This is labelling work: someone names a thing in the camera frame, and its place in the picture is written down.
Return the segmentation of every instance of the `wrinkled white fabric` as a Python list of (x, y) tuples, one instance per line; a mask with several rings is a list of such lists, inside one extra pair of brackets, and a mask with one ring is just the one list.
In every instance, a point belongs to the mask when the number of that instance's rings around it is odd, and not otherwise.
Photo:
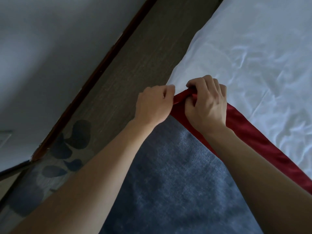
[(312, 178), (312, 0), (224, 0), (167, 84), (210, 74), (228, 102)]

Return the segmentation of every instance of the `right hand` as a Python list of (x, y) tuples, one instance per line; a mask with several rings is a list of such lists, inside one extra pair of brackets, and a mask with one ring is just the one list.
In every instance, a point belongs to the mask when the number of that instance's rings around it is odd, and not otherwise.
[(211, 75), (191, 79), (186, 86), (195, 86), (197, 102), (185, 101), (185, 115), (191, 125), (202, 135), (214, 133), (225, 127), (227, 115), (227, 87), (219, 84)]

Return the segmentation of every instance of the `left hand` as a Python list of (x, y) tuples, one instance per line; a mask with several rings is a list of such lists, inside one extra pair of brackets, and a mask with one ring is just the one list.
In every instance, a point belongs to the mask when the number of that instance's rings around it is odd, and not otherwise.
[(134, 120), (154, 128), (170, 114), (174, 101), (174, 85), (147, 87), (138, 95)]

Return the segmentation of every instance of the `white wall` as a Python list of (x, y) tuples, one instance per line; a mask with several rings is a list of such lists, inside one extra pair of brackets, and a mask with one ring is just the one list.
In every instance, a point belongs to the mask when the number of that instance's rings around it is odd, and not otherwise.
[(30, 159), (146, 0), (0, 0), (0, 171)]

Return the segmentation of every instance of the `bed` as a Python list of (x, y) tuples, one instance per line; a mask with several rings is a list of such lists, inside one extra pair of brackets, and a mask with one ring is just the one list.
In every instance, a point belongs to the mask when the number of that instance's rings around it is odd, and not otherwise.
[(176, 94), (206, 74), (234, 106), (312, 178), (312, 0), (224, 0), (167, 84)]

